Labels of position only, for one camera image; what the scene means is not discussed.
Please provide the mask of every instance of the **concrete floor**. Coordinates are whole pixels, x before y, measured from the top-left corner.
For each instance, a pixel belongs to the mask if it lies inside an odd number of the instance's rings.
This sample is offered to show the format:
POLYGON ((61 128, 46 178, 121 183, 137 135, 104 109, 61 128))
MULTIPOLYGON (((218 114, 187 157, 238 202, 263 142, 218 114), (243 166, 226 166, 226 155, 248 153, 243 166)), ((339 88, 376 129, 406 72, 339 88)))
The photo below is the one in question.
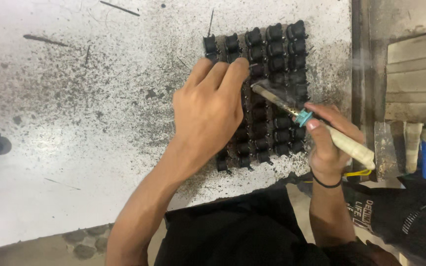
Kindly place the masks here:
MULTIPOLYGON (((390 184, 389 182, 373 183, 366 182, 368 186, 387 186, 396 187, 397 183, 390 184)), ((288 184, 287 192, 290 202, 295 211, 298 224, 302 230, 305 239, 309 243, 314 243, 313 234, 310 227, 310 198, 297 189, 297 186, 288 184)), ((110 226, 101 226, 92 229, 81 230, 84 234, 70 235, 54 235, 50 237, 29 240, 0 248, 0 266, 102 266, 105 263, 105 250, 103 246, 97 246, 99 239, 105 239, 109 235, 110 226), (81 250, 76 249, 76 246, 83 245, 86 248, 81 250)), ((368 231, 355 227, 357 236, 366 241, 380 245, 385 250, 391 252, 398 258, 399 253, 390 245, 384 245, 382 240, 373 236, 368 231)), ((164 238, 167 230, 165 223, 159 226, 159 229, 154 234, 151 244, 148 248, 149 265, 154 265, 157 251, 160 243, 164 238)))

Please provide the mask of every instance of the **wire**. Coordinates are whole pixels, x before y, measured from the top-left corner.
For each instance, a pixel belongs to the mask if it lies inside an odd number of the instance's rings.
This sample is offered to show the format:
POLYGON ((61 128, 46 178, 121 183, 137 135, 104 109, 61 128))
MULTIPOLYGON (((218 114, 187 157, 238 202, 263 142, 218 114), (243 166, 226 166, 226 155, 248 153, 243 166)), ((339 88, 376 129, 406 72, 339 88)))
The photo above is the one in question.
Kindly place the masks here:
POLYGON ((355 177, 355 176, 369 176, 371 174, 372 170, 366 169, 363 171, 358 172, 352 172, 352 173, 345 173, 345 177, 355 177))

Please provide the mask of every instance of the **dirty white table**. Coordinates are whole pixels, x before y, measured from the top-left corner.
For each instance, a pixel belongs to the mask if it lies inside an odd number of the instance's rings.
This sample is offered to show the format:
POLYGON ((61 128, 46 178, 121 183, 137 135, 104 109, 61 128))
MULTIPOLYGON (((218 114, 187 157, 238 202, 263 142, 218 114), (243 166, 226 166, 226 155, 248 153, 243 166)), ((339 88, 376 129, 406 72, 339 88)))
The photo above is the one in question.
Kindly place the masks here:
MULTIPOLYGON (((0 0, 0 133, 12 143, 0 155, 0 246, 115 220, 174 133, 172 94, 204 54, 213 9, 216 35, 304 20, 310 94, 349 114, 350 0, 110 2, 140 16, 97 0, 0 0)), ((210 163, 169 209, 308 171, 304 154, 272 162, 231 176, 210 163)))

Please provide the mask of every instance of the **fingernail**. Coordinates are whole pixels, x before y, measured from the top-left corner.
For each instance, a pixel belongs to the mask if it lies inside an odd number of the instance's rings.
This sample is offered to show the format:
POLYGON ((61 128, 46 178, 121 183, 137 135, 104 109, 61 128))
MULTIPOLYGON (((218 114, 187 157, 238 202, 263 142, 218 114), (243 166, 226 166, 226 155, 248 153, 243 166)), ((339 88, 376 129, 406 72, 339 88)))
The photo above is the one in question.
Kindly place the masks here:
POLYGON ((317 119, 311 119, 308 123, 307 123, 307 129, 308 131, 312 131, 315 128, 317 128, 320 125, 320 121, 318 121, 317 119))

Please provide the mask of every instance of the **finger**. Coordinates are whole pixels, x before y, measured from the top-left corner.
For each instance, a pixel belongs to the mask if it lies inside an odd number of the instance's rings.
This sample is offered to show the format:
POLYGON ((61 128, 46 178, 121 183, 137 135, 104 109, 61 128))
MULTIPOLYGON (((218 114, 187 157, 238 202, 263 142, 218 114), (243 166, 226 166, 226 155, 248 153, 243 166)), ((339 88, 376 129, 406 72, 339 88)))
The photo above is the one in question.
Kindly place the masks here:
POLYGON ((323 105, 314 105, 309 102, 305 103, 305 107, 327 120, 335 129, 341 131, 358 143, 363 143, 363 133, 359 131, 357 126, 349 122, 334 108, 323 105))
POLYGON ((231 63, 223 81, 218 89, 218 93, 230 99, 231 103, 236 103, 241 95, 243 81, 249 76, 249 63, 246 58, 240 57, 231 63))
POLYGON ((331 156, 336 153, 331 135, 323 123, 317 119, 310 119, 307 122, 307 130, 315 142, 317 154, 320 156, 331 156))
POLYGON ((205 91, 215 92, 223 80, 230 64, 225 62, 216 63, 210 70, 206 78, 200 82, 200 87, 205 91))
POLYGON ((206 57, 202 57, 198 60, 198 62, 193 66, 192 72, 190 76, 188 76, 185 82, 185 88, 195 87, 200 84, 202 80, 207 76, 210 72, 210 69, 213 67, 213 62, 206 57))

